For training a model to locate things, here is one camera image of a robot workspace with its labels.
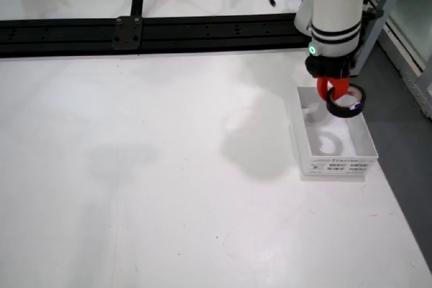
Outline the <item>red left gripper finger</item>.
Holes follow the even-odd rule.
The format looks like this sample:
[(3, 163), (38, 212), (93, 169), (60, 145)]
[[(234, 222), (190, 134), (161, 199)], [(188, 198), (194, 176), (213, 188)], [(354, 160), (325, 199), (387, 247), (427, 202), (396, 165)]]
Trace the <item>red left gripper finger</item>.
[(328, 93), (328, 79), (326, 77), (317, 78), (317, 92), (320, 98), (326, 102)]

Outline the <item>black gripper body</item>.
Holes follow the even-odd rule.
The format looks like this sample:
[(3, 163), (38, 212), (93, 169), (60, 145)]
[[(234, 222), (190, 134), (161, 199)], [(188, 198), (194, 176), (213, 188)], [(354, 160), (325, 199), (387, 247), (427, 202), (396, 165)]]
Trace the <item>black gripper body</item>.
[(305, 60), (306, 70), (313, 78), (347, 78), (353, 63), (353, 54), (342, 57), (309, 55)]

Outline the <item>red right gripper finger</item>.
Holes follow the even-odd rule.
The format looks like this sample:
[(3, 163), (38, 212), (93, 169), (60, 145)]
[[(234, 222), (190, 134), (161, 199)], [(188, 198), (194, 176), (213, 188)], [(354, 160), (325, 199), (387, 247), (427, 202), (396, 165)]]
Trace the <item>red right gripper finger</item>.
[(348, 78), (328, 78), (331, 88), (327, 91), (327, 101), (337, 101), (348, 93), (350, 87)]

